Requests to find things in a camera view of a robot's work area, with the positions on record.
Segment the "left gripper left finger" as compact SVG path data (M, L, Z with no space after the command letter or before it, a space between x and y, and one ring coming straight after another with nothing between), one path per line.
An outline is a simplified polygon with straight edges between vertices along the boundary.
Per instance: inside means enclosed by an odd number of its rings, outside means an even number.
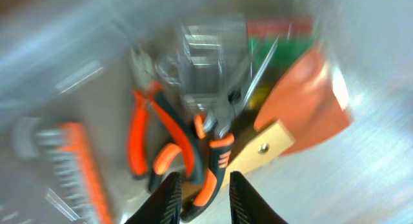
M169 174L125 224L180 224L181 176Z

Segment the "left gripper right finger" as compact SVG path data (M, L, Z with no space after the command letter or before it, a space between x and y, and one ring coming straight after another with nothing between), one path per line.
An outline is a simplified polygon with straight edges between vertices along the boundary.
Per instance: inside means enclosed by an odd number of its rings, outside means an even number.
M287 224L239 171L230 173L232 224Z

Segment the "orange black long-nose pliers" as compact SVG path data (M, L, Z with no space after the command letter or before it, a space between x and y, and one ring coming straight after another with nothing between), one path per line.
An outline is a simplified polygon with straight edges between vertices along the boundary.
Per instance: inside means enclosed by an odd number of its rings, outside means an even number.
M254 51L248 53L238 64L237 71L219 91L216 102L208 112L205 115L196 114L193 123L189 125L197 136L205 179L200 183L202 187L195 198L181 210L181 221L191 222L216 198L223 184L235 141L230 131L232 123L248 105L277 47L277 39L274 39L268 48L265 40L260 39ZM156 178L151 171L148 185L151 192L160 186L163 176Z

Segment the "red small cutting pliers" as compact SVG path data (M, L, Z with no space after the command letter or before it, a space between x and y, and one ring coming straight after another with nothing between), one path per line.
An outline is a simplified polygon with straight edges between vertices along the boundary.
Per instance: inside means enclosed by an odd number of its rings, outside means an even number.
M152 58L142 49L131 48L129 60L135 85L132 89L134 109L127 154L133 175L143 177L149 172L146 137L150 114L154 113L174 140L160 150L153 162L152 172L155 177L162 177L175 156L181 153L187 180L196 184L204 182L203 162L196 133L166 98L165 89L157 79Z

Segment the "orange socket bit rail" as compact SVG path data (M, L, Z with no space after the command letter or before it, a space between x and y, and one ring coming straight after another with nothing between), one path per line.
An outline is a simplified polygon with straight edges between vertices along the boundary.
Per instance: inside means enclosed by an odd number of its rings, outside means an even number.
M84 126L68 121L55 126L39 117L23 117L12 127L11 142L18 157L44 156L64 194L46 193L46 199L71 222L114 222L108 196Z

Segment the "orange scraper wooden handle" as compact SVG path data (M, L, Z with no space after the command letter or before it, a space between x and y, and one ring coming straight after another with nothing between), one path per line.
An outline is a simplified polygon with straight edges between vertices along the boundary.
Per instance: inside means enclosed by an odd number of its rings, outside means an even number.
M222 183L230 172L251 172L279 156L319 145L348 128L353 119L345 82L319 45L310 47L276 83L257 114L234 126L235 145Z

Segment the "clear screwdriver set case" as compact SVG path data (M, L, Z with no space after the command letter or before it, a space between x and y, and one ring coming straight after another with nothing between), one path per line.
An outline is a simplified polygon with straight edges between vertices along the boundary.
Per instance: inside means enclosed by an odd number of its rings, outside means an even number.
M251 79L274 40L278 46L270 66L279 74L313 44L314 25L305 16L231 14L183 22L174 37L172 49L157 60L156 71L178 89L183 106L197 112L216 103L244 59L249 67L247 79Z

